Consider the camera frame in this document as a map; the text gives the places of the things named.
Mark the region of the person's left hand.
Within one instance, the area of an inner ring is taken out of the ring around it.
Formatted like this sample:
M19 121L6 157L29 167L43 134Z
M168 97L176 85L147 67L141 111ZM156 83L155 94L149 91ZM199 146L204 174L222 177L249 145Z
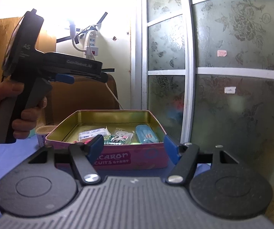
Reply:
M5 98L17 97L22 93L24 84L16 81L3 81L0 83L0 102ZM44 97L37 106L31 109L25 109L20 119L12 122L15 139L26 139L29 133L37 125L37 120L41 115L42 109L47 105L47 98Z

